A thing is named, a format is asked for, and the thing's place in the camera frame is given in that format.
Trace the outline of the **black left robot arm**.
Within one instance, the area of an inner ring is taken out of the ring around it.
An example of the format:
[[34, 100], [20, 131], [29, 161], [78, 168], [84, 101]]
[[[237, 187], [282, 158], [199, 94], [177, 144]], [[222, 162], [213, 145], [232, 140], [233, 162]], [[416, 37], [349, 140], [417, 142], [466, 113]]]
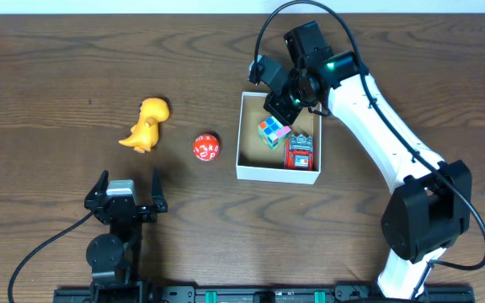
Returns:
[[101, 286], [127, 285], [136, 278], [141, 252], [142, 226], [157, 221], [168, 211], [158, 170], [152, 174], [152, 203], [138, 205], [135, 183], [109, 180], [103, 171], [84, 199], [84, 207], [109, 227], [88, 245], [86, 259], [92, 269], [93, 283]]

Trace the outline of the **multicoloured puzzle cube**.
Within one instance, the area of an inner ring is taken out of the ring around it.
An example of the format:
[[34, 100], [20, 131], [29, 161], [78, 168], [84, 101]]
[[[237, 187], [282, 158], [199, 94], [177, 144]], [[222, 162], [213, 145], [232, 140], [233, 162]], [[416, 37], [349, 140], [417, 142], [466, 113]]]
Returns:
[[291, 128], [282, 125], [274, 116], [270, 116], [258, 125], [258, 135], [271, 149], [276, 149], [290, 135]]

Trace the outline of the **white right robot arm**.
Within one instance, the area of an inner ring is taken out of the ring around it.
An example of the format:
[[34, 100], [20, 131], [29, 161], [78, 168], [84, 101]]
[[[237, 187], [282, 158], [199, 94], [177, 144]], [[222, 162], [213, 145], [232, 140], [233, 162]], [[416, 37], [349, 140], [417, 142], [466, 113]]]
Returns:
[[341, 120], [379, 168], [391, 198], [381, 218], [389, 257], [376, 286], [335, 293], [337, 300], [471, 302], [467, 287], [428, 287], [425, 280], [476, 214], [472, 175], [462, 161], [446, 162], [394, 112], [357, 49], [334, 53], [317, 23], [284, 37], [293, 67], [256, 55], [252, 83], [264, 83], [264, 108], [285, 125], [303, 109]]

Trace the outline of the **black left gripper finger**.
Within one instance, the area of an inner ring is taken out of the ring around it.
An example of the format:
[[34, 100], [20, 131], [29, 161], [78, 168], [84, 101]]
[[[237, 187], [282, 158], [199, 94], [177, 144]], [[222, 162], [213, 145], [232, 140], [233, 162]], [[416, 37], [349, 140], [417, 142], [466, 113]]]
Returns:
[[98, 182], [93, 187], [93, 194], [95, 198], [101, 197], [106, 194], [106, 190], [109, 184], [109, 172], [107, 170], [103, 170], [101, 173]]
[[154, 202], [164, 201], [163, 189], [160, 182], [160, 174], [156, 168], [153, 169], [153, 174], [152, 174], [151, 196]]

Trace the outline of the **red toy robot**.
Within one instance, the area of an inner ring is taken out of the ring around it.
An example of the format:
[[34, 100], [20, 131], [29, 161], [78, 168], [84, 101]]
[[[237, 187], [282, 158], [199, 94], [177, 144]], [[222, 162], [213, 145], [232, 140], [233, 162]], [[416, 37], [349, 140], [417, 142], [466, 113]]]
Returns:
[[292, 134], [285, 144], [284, 169], [312, 171], [313, 156], [313, 137]]

